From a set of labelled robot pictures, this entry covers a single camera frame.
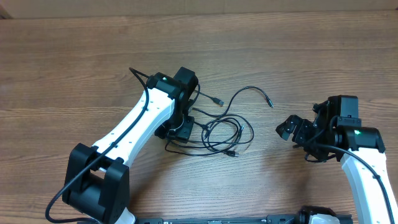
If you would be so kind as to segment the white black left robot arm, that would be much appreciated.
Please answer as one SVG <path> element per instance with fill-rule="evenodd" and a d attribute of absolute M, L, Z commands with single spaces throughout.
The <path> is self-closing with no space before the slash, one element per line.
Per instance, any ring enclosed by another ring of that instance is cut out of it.
<path fill-rule="evenodd" d="M 190 97 L 199 86 L 195 72 L 180 67 L 173 77 L 158 72 L 142 84 L 141 98 L 112 131 L 92 146 L 77 144 L 70 153 L 62 200 L 85 214 L 76 223 L 135 223 L 127 208 L 129 170 L 139 151 L 153 135 L 189 140 Z"/>

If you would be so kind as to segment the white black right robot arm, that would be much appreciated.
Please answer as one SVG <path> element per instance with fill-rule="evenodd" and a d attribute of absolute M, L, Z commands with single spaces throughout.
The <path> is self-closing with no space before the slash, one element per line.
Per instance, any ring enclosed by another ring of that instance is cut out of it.
<path fill-rule="evenodd" d="M 312 163 L 336 159 L 345 172 L 360 223 L 397 223 L 397 202 L 378 129 L 364 127 L 357 96 L 330 96 L 313 106 L 314 121 L 289 116 L 275 129 L 301 147 Z"/>

